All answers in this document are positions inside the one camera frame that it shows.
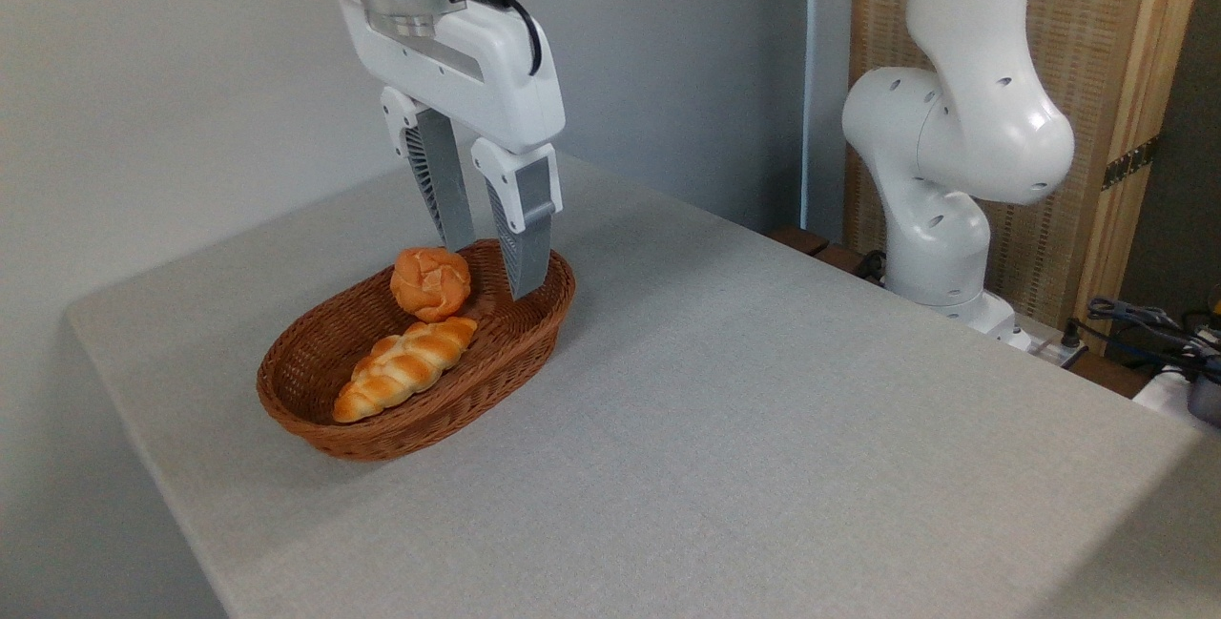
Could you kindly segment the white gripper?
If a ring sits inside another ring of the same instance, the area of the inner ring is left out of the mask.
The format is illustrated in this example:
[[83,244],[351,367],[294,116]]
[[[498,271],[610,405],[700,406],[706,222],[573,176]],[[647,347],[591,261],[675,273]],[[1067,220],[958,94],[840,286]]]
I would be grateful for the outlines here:
[[538,289],[552,216],[563,209],[548,143],[567,127],[545,31],[503,2],[339,5],[361,65],[385,84],[391,144],[409,164],[444,248],[459,252],[476,239],[453,118],[482,136],[473,161],[486,181],[513,298]]

